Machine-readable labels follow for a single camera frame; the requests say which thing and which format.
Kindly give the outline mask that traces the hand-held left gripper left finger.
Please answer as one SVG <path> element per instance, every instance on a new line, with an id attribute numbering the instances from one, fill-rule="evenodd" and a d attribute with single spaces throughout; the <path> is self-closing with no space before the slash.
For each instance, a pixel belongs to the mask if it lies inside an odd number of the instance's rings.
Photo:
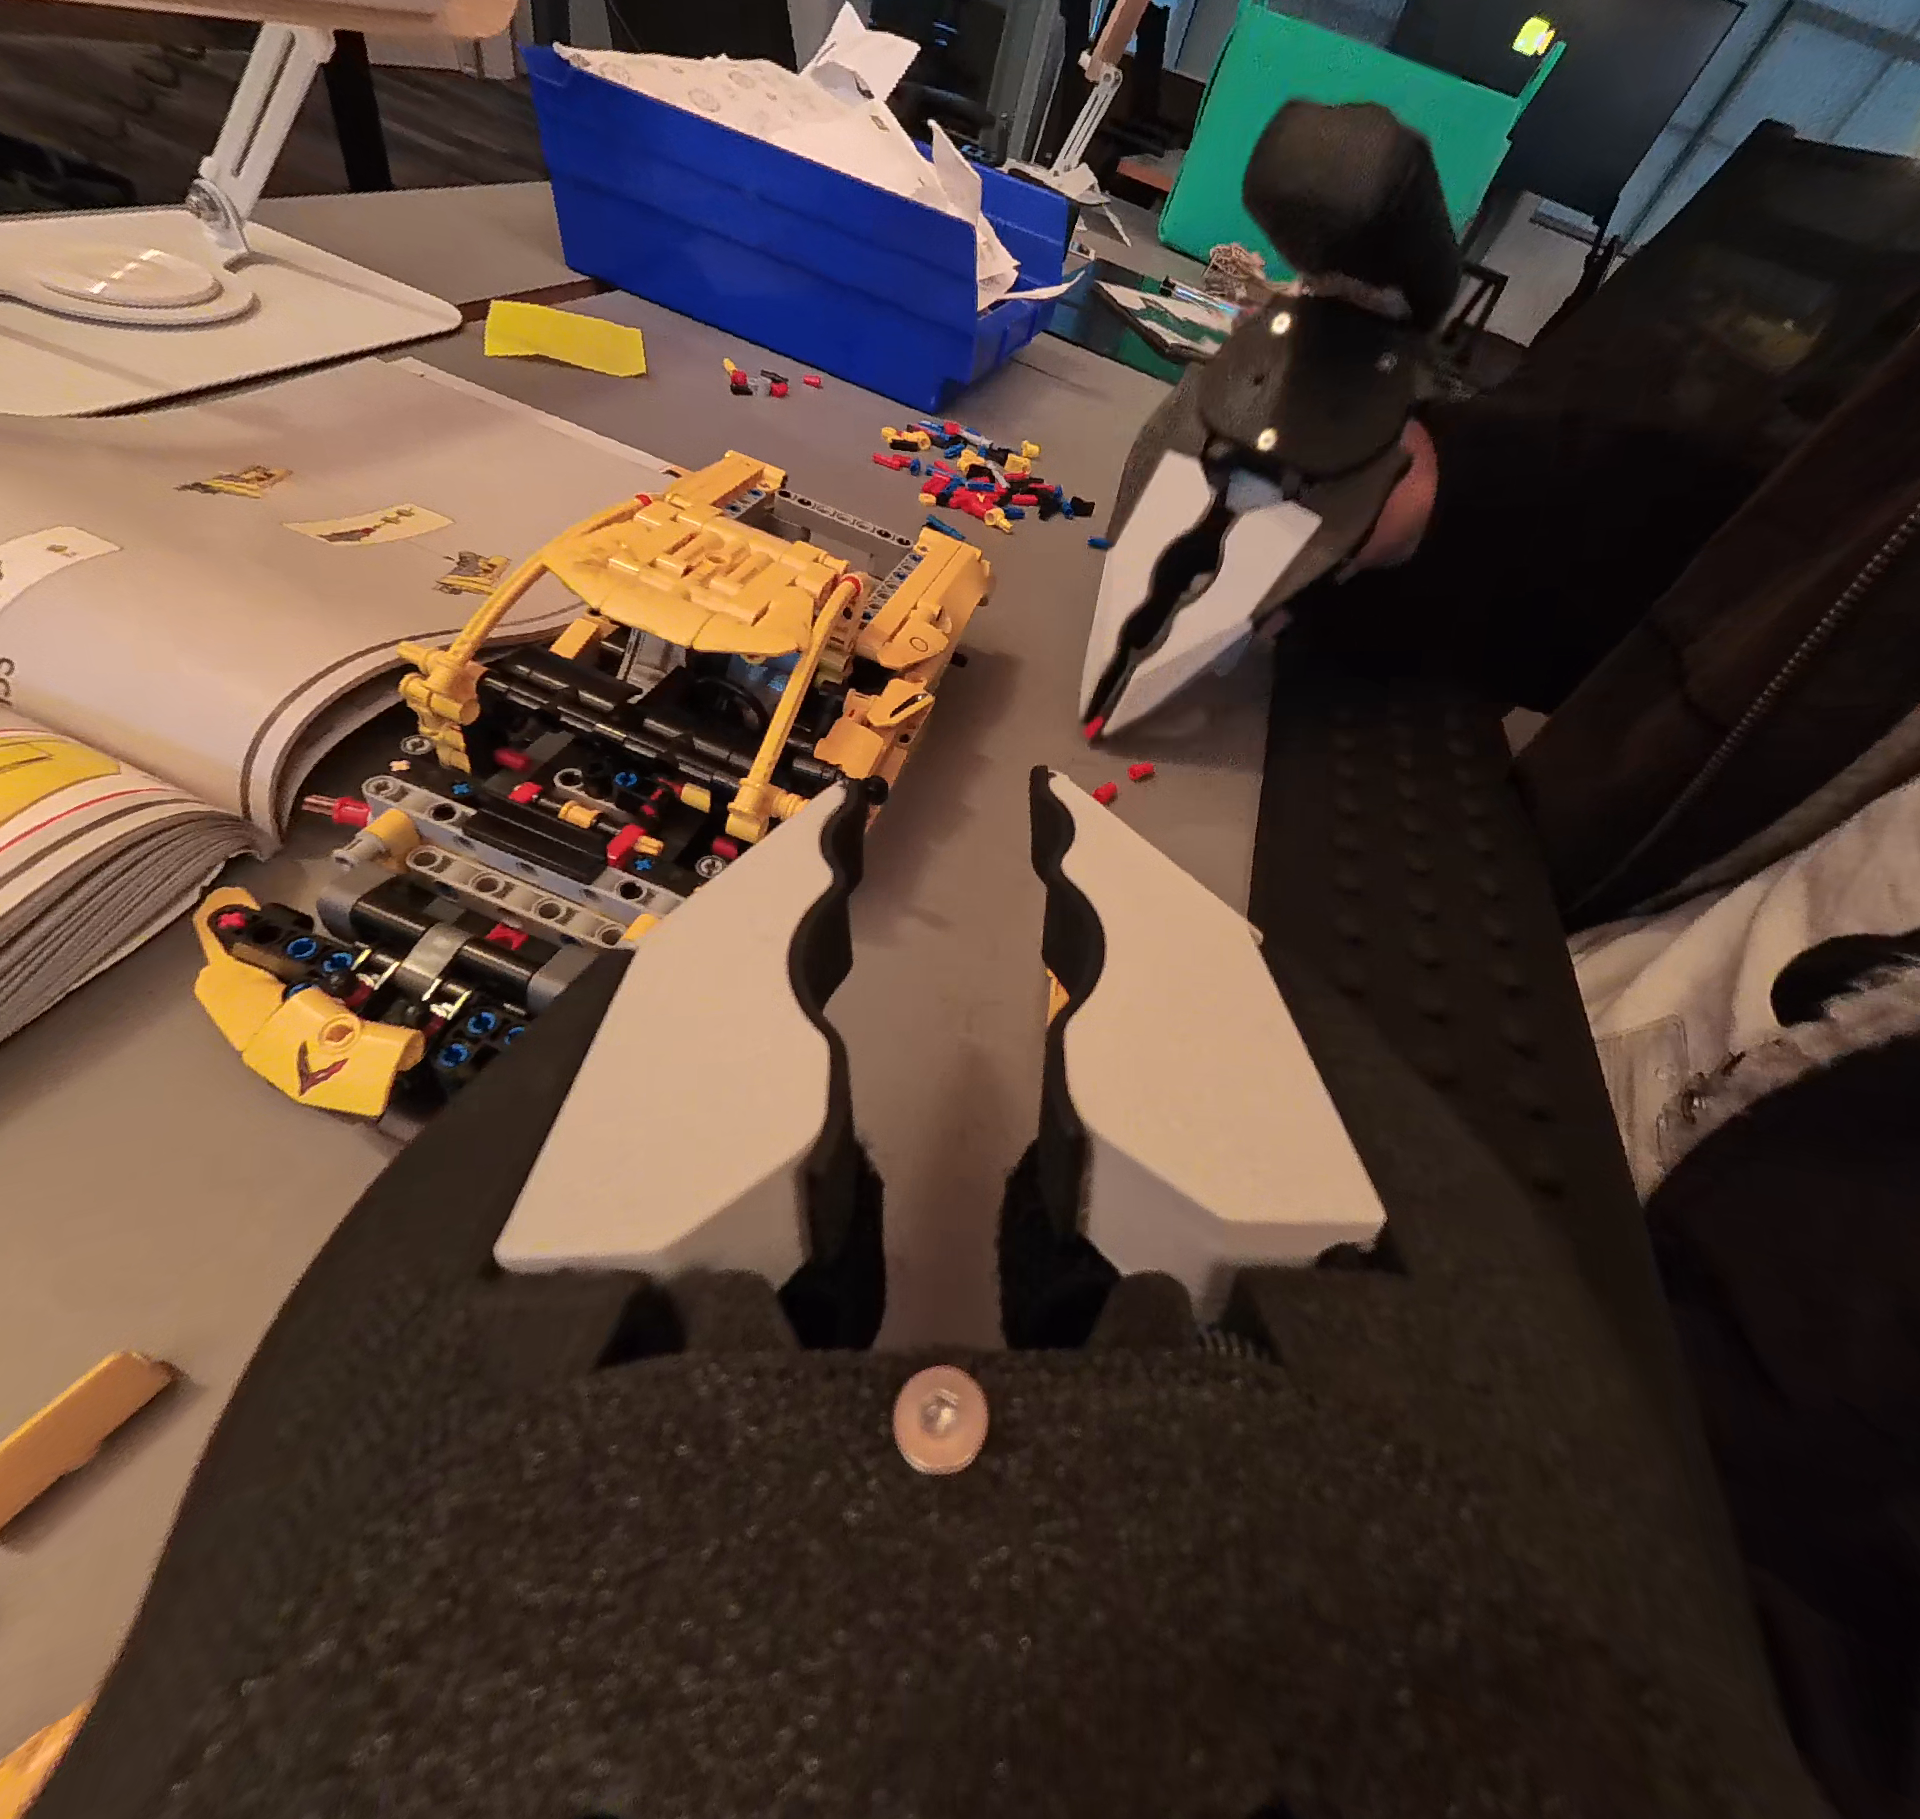
<path id="1" fill-rule="evenodd" d="M 884 1308 L 882 1182 L 827 1014 L 867 815 L 863 785 L 831 785 L 635 943 L 501 1270 L 741 1270 L 786 1308 Z"/>

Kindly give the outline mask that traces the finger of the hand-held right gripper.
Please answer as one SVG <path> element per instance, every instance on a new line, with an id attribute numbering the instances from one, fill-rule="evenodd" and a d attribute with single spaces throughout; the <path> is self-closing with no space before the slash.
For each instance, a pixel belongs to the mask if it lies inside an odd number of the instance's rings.
<path id="1" fill-rule="evenodd" d="M 1110 539 L 1079 671 L 1087 741 L 1142 723 L 1205 665 L 1197 595 L 1221 557 L 1220 487 L 1199 459 L 1164 457 Z"/>
<path id="2" fill-rule="evenodd" d="M 1211 567 L 1188 583 L 1150 651 L 1150 713 L 1233 657 L 1289 597 L 1351 555 L 1351 521 L 1267 487 L 1229 487 Z"/>

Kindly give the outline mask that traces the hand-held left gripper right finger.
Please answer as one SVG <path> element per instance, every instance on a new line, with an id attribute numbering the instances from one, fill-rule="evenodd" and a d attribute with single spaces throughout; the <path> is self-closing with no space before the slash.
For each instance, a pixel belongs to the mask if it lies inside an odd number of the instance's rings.
<path id="1" fill-rule="evenodd" d="M 1027 777 L 1043 889 L 1037 1126 L 1009 1174 L 1009 1322 L 1094 1324 L 1121 1276 L 1199 1314 L 1250 1268 L 1386 1224 L 1250 921 L 1058 771 Z"/>

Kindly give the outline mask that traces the yellow brick car model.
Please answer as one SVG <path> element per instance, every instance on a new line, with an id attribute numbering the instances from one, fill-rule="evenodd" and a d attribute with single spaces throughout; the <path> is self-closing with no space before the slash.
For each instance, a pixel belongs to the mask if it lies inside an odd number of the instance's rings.
<path id="1" fill-rule="evenodd" d="M 293 1102 L 424 1122 L 814 797 L 877 809 L 994 587 L 945 521 L 893 535 L 740 453 L 580 521 L 397 647 L 402 769 L 304 803 L 347 829 L 331 891 L 204 897 L 201 1010 Z"/>

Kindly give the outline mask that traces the pile of yellow brick pieces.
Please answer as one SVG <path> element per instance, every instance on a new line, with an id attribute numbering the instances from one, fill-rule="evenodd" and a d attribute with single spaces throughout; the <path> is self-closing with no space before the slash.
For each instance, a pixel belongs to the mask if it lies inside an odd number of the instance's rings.
<path id="1" fill-rule="evenodd" d="M 107 1438 L 179 1378 L 142 1350 L 111 1350 L 16 1424 L 2 1444 L 2 1526 L 82 1470 Z M 84 1724 L 89 1700 L 24 1738 L 2 1758 L 2 1814 L 32 1810 Z"/>

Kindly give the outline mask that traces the person's right forearm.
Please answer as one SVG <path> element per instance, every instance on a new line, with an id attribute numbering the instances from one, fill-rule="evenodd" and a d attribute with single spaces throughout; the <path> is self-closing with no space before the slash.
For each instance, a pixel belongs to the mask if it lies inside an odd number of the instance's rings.
<path id="1" fill-rule="evenodd" d="M 1365 575 L 1364 645 L 1547 713 L 1739 503 L 1738 469 L 1665 427 L 1431 399 L 1436 479 L 1410 557 Z"/>

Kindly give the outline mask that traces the desk lamp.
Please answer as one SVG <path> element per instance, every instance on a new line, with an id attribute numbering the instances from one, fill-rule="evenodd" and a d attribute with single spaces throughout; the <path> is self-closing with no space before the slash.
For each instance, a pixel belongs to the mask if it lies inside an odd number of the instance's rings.
<path id="1" fill-rule="evenodd" d="M 1051 163 L 1018 161 L 1015 171 L 1076 205 L 1103 203 L 1107 195 L 1087 165 L 1087 151 L 1102 119 L 1121 85 L 1121 59 L 1139 29 L 1139 19 L 1154 0 L 1110 0 L 1087 47 L 1077 57 L 1077 69 L 1087 79 L 1087 95 L 1067 125 L 1065 137 Z"/>

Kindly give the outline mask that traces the person's right hand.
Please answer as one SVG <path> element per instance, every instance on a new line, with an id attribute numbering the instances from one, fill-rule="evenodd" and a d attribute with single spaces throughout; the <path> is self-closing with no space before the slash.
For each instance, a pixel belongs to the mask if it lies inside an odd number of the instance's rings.
<path id="1" fill-rule="evenodd" d="M 1399 439 L 1403 471 L 1384 501 L 1351 567 L 1357 573 L 1402 565 L 1419 549 L 1436 501 L 1439 463 L 1427 425 L 1414 417 Z"/>

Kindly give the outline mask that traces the scattered coloured brick pieces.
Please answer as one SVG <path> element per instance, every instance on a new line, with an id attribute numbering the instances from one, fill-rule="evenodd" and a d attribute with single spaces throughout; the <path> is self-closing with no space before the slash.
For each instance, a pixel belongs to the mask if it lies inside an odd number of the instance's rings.
<path id="1" fill-rule="evenodd" d="M 705 489 L 730 535 L 765 539 L 748 573 L 731 557 L 710 587 L 757 603 L 738 619 L 731 681 L 764 711 L 728 831 L 755 839 L 837 777 L 897 783 L 971 621 L 995 589 L 985 535 L 1021 521 L 1092 515 L 1039 471 L 1029 439 L 983 441 L 957 421 L 880 429 L 877 467 L 911 487 L 919 521 L 892 531 L 797 491 L 787 471 L 725 449 Z"/>

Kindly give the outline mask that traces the dark green tray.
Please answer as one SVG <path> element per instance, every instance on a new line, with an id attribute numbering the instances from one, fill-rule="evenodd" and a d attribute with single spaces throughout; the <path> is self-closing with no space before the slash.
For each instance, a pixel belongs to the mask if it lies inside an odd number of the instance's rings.
<path id="1" fill-rule="evenodd" d="M 1188 365 L 1211 357 L 1235 323 L 1232 305 L 1092 257 L 1051 301 L 1045 331 L 1171 385 Z"/>

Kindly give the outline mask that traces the green corrugated box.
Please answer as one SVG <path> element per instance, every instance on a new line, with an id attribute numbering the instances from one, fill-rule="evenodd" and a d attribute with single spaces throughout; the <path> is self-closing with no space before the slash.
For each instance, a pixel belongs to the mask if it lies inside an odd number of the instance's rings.
<path id="1" fill-rule="evenodd" d="M 1261 127 L 1292 99 L 1377 103 L 1421 133 L 1462 239 L 1507 155 L 1513 127 L 1566 51 L 1540 15 L 1523 31 L 1533 35 L 1520 47 L 1532 71 L 1507 95 L 1286 15 L 1270 0 L 1240 0 L 1161 207 L 1159 241 L 1194 259 L 1223 243 L 1260 247 L 1241 181 Z"/>

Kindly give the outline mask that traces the black studded mat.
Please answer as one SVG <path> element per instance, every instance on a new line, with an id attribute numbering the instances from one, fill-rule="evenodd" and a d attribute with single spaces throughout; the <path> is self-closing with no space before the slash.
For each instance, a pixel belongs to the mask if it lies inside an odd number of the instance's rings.
<path id="1" fill-rule="evenodd" d="M 1523 1184 L 1710 1470 L 1502 711 L 1446 681 L 1345 671 L 1292 635 L 1270 681 L 1253 923 Z"/>

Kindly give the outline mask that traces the black monitor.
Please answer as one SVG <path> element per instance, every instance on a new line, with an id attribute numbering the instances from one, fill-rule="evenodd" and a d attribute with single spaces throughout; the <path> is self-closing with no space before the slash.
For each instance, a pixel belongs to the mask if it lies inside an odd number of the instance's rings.
<path id="1" fill-rule="evenodd" d="M 1405 0 L 1387 49 L 1523 97 L 1498 181 L 1610 221 L 1736 0 Z"/>

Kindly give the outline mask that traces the blue plastic bin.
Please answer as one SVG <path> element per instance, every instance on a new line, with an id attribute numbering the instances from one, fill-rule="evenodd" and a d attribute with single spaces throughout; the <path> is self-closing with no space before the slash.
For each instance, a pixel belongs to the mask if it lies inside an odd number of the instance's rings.
<path id="1" fill-rule="evenodd" d="M 960 217 L 523 47 L 569 269 L 921 409 L 1053 321 L 1025 289 L 976 309 Z"/>

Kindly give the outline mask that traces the white shirt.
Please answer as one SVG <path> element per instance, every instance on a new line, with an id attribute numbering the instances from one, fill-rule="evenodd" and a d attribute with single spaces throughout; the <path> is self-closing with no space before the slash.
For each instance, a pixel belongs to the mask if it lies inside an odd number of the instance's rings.
<path id="1" fill-rule="evenodd" d="M 1777 1026 L 1773 982 L 1818 941 L 1887 939 L 1917 921 L 1917 781 L 1907 779 L 1738 885 L 1569 943 L 1595 1042 L 1653 1046 L 1680 1082 Z"/>

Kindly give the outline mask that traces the white crumpled paper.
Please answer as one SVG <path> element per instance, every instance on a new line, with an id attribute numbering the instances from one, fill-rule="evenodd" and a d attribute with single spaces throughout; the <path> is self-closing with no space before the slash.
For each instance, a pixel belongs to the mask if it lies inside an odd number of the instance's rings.
<path id="1" fill-rule="evenodd" d="M 555 51 L 575 71 L 634 95 L 967 221 L 977 307 L 1015 291 L 1015 255 L 985 215 L 985 183 L 976 165 L 937 123 L 919 151 L 882 95 L 884 85 L 902 79 L 918 47 L 870 27 L 853 7 L 839 7 L 801 71 L 764 57 L 629 55 L 567 45 Z"/>

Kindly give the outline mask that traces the black fleece-lined jacket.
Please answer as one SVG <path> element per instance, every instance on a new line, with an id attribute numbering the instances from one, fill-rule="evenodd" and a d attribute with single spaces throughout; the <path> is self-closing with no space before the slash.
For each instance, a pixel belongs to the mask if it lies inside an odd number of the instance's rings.
<path id="1" fill-rule="evenodd" d="M 1522 755 L 1574 939 L 1916 779 L 1916 159 L 1753 127 L 1556 351 L 1767 471 Z M 1916 931 L 1686 1076 L 1598 1056 L 1790 1734 L 1916 1814 Z"/>

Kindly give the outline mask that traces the yellow paper sheet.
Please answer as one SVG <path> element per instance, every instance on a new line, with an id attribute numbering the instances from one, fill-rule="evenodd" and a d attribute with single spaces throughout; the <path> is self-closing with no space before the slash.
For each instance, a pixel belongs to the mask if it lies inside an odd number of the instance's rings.
<path id="1" fill-rule="evenodd" d="M 531 299 L 490 301 L 484 353 L 494 359 L 543 359 L 616 379 L 650 371 L 642 329 Z"/>

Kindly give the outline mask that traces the open instruction booklet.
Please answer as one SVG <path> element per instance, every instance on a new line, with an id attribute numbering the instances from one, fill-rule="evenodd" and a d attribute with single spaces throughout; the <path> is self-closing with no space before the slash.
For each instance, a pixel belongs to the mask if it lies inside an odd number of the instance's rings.
<path id="1" fill-rule="evenodd" d="M 265 855 L 397 645 L 674 467 L 415 359 L 2 433 L 2 1034 Z"/>

